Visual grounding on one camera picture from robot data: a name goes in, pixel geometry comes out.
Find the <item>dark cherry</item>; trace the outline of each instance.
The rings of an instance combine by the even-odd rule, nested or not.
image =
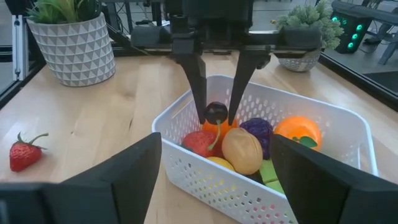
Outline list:
[[[228,118],[228,108],[224,103],[211,102],[206,107],[205,118],[210,124],[222,124]]]

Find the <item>plastic orange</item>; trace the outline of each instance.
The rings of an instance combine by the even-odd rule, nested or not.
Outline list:
[[[305,116],[291,116],[282,120],[274,130],[286,138],[319,151],[322,146],[322,134],[318,125]]]
[[[223,139],[226,135],[226,133],[231,129],[231,128],[237,128],[238,127],[238,122],[236,121],[236,119],[234,119],[234,121],[232,122],[232,125],[228,125],[228,119],[225,120],[222,124],[221,124],[221,134],[220,134],[220,138],[218,139],[217,143],[216,143],[216,148],[221,149],[221,145],[223,143]],[[205,131],[211,131],[217,134],[218,132],[218,128],[217,125],[214,124],[210,124],[209,122],[205,121],[205,123],[203,124],[202,130]]]

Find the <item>potted plant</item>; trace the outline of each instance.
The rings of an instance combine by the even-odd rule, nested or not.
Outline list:
[[[88,86],[115,73],[98,0],[37,0],[27,23],[53,74],[66,86]]]
[[[285,27],[319,27],[322,33],[322,48],[300,59],[279,58],[279,63],[295,72],[306,72],[313,68],[323,49],[335,49],[340,44],[338,38],[344,30],[339,21],[331,20],[331,9],[326,7],[327,1],[321,0],[316,6],[296,6],[287,16],[280,16],[277,29]]]

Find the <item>succulent plant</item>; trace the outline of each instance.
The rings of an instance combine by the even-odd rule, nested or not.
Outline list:
[[[330,19],[331,9],[326,6],[327,1],[321,0],[316,6],[295,6],[287,16],[280,16],[277,28],[287,27],[319,27],[322,33],[322,48],[335,49],[340,44],[338,38],[344,33],[339,21]]]
[[[28,19],[42,24],[69,24],[97,18],[101,14],[98,0],[37,0],[27,9]]]

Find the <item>yellow lemon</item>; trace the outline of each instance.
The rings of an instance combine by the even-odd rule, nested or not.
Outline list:
[[[207,159],[212,161],[212,162],[217,163],[220,166],[223,166],[223,167],[225,167],[227,169],[235,171],[234,167],[228,161],[226,161],[225,159],[222,159],[220,157],[215,157],[215,156],[208,157]]]

